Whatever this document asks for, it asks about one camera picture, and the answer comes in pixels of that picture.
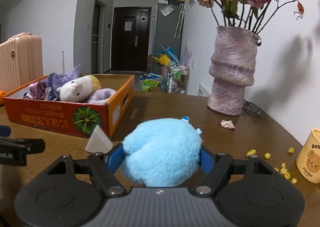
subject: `pumpkin picture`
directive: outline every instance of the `pumpkin picture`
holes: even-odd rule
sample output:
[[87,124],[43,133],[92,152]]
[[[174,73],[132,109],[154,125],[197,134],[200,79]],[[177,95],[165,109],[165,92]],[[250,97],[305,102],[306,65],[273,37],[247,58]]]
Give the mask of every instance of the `pumpkin picture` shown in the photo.
[[0,106],[4,104],[3,96],[5,95],[5,92],[0,90]]
[[87,137],[91,136],[97,125],[101,126],[100,114],[90,107],[76,109],[72,121],[76,129]]

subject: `light blue plush toy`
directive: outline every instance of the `light blue plush toy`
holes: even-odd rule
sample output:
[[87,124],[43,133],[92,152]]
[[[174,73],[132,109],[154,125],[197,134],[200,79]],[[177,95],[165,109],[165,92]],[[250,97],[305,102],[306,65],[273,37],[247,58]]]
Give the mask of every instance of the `light blue plush toy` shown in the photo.
[[123,176],[146,187],[182,184],[199,167],[200,134],[188,117],[141,123],[123,141]]

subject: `dried petal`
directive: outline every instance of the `dried petal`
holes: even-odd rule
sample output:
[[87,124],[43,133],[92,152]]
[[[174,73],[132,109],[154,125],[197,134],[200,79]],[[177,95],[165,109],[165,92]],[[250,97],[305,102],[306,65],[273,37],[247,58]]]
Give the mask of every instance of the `dried petal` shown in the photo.
[[270,153],[265,153],[265,154],[264,154],[264,158],[265,158],[265,159],[269,159],[270,157],[271,157],[271,154],[270,154]]
[[287,179],[287,180],[289,180],[289,179],[291,178],[291,174],[290,174],[289,172],[286,172],[286,173],[284,174],[284,178]]
[[295,184],[297,181],[298,181],[298,179],[293,178],[293,179],[291,180],[291,183],[292,183],[292,184]]
[[294,148],[290,147],[289,150],[288,150],[288,153],[293,154],[294,153]]
[[247,157],[250,155],[255,155],[257,153],[256,150],[249,150],[249,152],[247,153]]
[[303,15],[304,14],[304,7],[299,1],[298,1],[297,7],[298,7],[298,11],[300,12],[300,14]]
[[281,168],[280,169],[280,174],[284,175],[288,172],[288,170],[286,168]]
[[234,124],[232,123],[232,120],[221,120],[221,123],[220,125],[223,127],[223,128],[229,128],[229,129],[232,129],[234,130],[236,127],[234,126]]

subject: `pink textured vase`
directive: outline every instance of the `pink textured vase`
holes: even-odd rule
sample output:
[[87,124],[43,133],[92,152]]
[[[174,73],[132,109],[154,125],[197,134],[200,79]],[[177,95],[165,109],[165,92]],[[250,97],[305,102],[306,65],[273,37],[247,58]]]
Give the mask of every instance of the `pink textured vase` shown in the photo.
[[241,27],[217,27],[209,73],[214,77],[208,106],[219,113],[241,114],[244,90],[254,84],[257,34]]

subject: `pink suitcase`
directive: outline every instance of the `pink suitcase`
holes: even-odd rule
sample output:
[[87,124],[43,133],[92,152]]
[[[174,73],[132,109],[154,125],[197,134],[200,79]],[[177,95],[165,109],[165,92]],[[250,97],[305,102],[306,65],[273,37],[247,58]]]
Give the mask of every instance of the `pink suitcase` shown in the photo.
[[0,90],[8,93],[42,76],[39,36],[22,33],[0,44]]

